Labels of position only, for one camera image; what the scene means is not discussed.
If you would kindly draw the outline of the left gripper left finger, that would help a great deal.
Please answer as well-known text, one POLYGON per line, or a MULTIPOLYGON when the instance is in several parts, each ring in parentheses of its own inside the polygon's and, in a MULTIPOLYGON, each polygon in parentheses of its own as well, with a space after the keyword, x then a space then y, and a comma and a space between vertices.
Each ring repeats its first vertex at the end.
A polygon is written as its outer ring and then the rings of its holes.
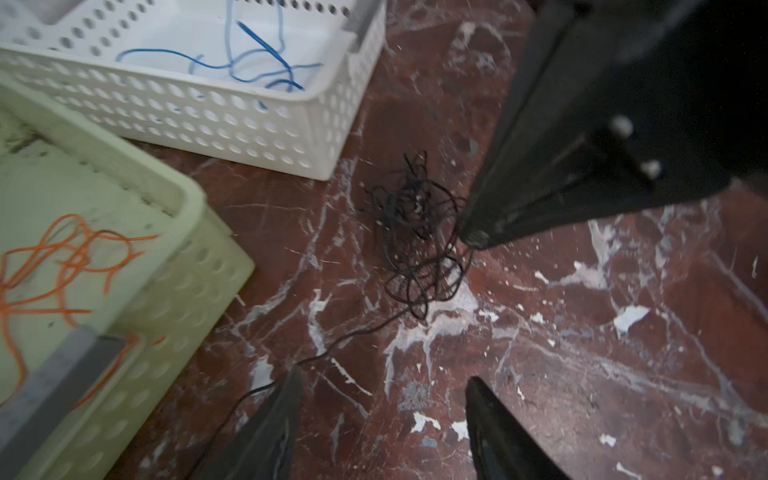
POLYGON ((244 393, 217 426, 219 434, 239 406, 252 396, 270 391, 253 417, 201 471, 203 479, 287 479, 300 425, 303 395, 300 368, 289 369, 278 380, 244 393))

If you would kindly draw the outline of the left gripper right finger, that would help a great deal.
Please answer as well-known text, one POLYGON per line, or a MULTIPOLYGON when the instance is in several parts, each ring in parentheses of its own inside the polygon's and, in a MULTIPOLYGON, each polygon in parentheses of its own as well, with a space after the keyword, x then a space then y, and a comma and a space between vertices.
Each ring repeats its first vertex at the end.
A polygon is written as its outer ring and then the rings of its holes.
POLYGON ((479 479, 569 479, 482 378, 469 379, 465 398, 472 460, 479 479))

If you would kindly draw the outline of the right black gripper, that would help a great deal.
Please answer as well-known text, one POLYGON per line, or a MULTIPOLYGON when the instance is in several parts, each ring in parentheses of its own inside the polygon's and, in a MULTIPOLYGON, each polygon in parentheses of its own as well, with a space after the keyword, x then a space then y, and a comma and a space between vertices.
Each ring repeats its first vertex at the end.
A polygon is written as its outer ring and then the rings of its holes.
POLYGON ((766 2, 544 1, 457 231, 486 250, 732 179, 767 195, 766 2))

